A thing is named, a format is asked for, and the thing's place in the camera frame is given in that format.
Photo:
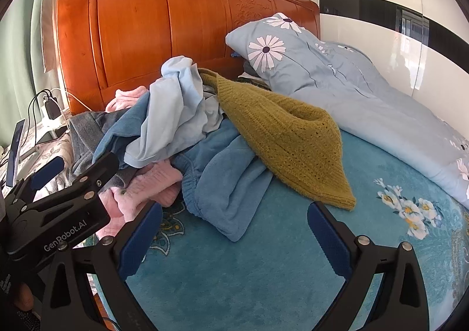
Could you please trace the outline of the left hand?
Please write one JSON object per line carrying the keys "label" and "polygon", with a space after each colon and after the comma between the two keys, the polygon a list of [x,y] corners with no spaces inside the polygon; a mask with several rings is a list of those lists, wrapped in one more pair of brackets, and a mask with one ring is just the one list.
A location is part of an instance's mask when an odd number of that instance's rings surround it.
{"label": "left hand", "polygon": [[21,311],[31,311],[34,306],[34,298],[29,287],[22,283],[18,286],[14,304]]}

